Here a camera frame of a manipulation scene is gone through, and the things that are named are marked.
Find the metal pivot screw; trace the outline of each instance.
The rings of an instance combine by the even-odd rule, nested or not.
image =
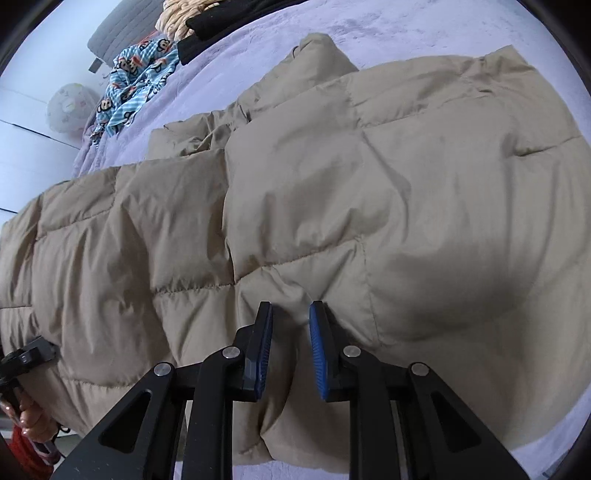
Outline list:
[[[172,367],[169,364],[158,364],[154,367],[154,374],[157,377],[166,377],[172,370]]]
[[[343,353],[349,358],[354,358],[361,355],[361,348],[355,345],[347,345],[345,348],[343,348]]]
[[[225,358],[236,358],[240,355],[240,349],[237,346],[227,346],[224,350],[222,350],[222,355]]]
[[[429,367],[425,364],[413,364],[410,371],[418,377],[425,377],[429,373]]]

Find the gray headboard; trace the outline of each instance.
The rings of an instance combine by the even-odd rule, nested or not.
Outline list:
[[[124,48],[151,34],[162,13],[163,0],[122,0],[99,25],[88,48],[107,65]]]

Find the jacket stitching seam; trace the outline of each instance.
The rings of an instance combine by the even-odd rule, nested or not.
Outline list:
[[[199,290],[216,290],[219,288],[225,288],[225,287],[235,287],[236,285],[238,285],[238,283],[243,280],[244,278],[246,278],[247,276],[253,274],[254,272],[261,270],[263,268],[273,268],[273,267],[279,267],[281,265],[287,265],[289,263],[292,262],[297,262],[298,260],[303,260],[305,258],[311,257],[313,255],[317,255],[317,254],[321,254],[324,252],[327,252],[329,250],[333,250],[335,248],[340,247],[341,245],[344,245],[348,242],[358,242],[359,238],[356,236],[354,238],[349,238],[347,240],[344,240],[336,245],[328,245],[324,248],[315,250],[311,253],[308,253],[306,255],[302,255],[301,257],[297,257],[297,258],[293,258],[291,260],[286,260],[284,262],[278,262],[278,263],[272,263],[272,264],[265,264],[265,265],[260,265],[258,267],[256,267],[253,271],[243,275],[242,277],[240,277],[238,280],[236,280],[233,283],[221,283],[221,284],[217,284],[217,285],[205,285],[203,287],[190,287],[190,288],[179,288],[177,290],[156,290],[156,291],[152,291],[152,295],[156,296],[156,295],[172,295],[172,294],[176,294],[176,293],[183,293],[183,292],[187,292],[187,291],[199,291]]]
[[[375,319],[374,302],[372,300],[371,285],[369,283],[367,253],[365,252],[365,245],[363,244],[362,238],[359,238],[359,245],[361,246],[361,251],[363,252],[363,270],[365,271],[365,284],[367,285],[367,288],[368,288],[367,295],[368,295],[368,301],[369,301],[369,311],[371,312],[372,320],[374,321],[375,334],[376,334],[376,338],[378,340],[378,344],[381,347],[383,347],[384,343],[379,335],[378,322]]]

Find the bed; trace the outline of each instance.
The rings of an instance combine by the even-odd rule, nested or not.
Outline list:
[[[186,66],[116,137],[97,147],[89,129],[73,175],[144,159],[150,132],[196,113],[222,109],[275,66],[310,32],[328,33],[359,67],[417,56],[481,56],[513,44],[563,98],[591,142],[591,96],[572,63],[548,30],[515,0],[309,0],[246,25]],[[512,451],[530,477],[537,478],[572,446],[591,411],[591,386],[555,428]],[[279,462],[237,466],[238,479],[344,479]]]

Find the black clamp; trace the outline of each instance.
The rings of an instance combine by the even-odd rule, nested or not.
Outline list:
[[[183,480],[232,478],[232,404],[265,390],[273,310],[261,302],[255,323],[202,363],[160,363],[138,381],[66,458],[52,480],[173,478],[186,402],[193,400]]]
[[[55,357],[56,347],[44,338],[38,337],[0,361],[0,400],[11,405],[17,418],[21,415],[21,409],[16,392],[22,390],[18,376],[29,373]],[[61,453],[53,442],[31,443],[46,464],[55,465],[60,461]]]
[[[396,367],[351,345],[321,301],[310,306],[310,337],[321,398],[350,403],[350,479],[400,480],[403,464],[409,480],[528,480],[427,365]],[[401,445],[391,401],[400,418]]]

